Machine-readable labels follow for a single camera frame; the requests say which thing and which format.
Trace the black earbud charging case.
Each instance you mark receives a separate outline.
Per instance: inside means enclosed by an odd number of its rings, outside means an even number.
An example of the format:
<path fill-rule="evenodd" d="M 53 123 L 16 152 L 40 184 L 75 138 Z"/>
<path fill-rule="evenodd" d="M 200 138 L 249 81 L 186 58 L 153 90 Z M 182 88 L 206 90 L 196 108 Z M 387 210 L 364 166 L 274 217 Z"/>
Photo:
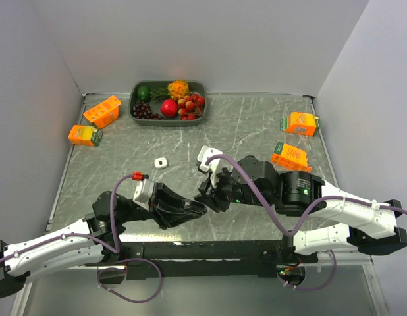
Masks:
<path fill-rule="evenodd" d="M 207 213 L 207 207 L 197 201 L 185 199 L 182 206 L 190 216 L 201 217 Z"/>

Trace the white earbud charging case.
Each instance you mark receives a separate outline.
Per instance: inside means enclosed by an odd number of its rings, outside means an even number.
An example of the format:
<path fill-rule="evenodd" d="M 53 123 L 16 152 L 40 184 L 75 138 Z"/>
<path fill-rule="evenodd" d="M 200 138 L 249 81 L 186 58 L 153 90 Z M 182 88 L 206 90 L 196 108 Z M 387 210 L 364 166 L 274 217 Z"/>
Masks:
<path fill-rule="evenodd" d="M 168 160 L 165 157 L 157 158 L 154 161 L 154 167 L 156 169 L 164 169 L 168 167 Z"/>

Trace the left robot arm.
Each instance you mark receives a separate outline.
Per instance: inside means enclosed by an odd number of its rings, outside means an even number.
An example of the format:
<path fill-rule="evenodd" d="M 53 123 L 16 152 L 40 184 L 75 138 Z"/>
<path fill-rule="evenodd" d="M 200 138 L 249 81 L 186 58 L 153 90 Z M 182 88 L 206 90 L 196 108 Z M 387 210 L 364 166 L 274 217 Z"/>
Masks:
<path fill-rule="evenodd" d="M 43 275 L 77 265 L 122 259 L 119 236 L 124 224 L 153 220 L 161 229 L 174 228 L 206 214 L 203 204 L 182 197 L 162 183 L 139 182 L 132 199 L 103 192 L 92 213 L 33 240 L 8 244 L 0 240 L 0 299 Z"/>

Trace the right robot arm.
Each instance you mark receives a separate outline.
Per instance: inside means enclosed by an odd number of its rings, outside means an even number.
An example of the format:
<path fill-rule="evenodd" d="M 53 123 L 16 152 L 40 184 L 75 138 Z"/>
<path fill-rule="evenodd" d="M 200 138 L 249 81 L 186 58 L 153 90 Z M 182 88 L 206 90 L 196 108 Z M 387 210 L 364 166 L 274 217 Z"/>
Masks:
<path fill-rule="evenodd" d="M 279 173 L 270 162 L 253 156 L 236 162 L 211 148 L 198 155 L 197 166 L 208 178 L 196 201 L 216 212 L 232 203 L 265 208 L 283 234 L 285 261 L 339 248 L 385 256 L 407 247 L 397 201 L 362 199 L 308 172 Z"/>

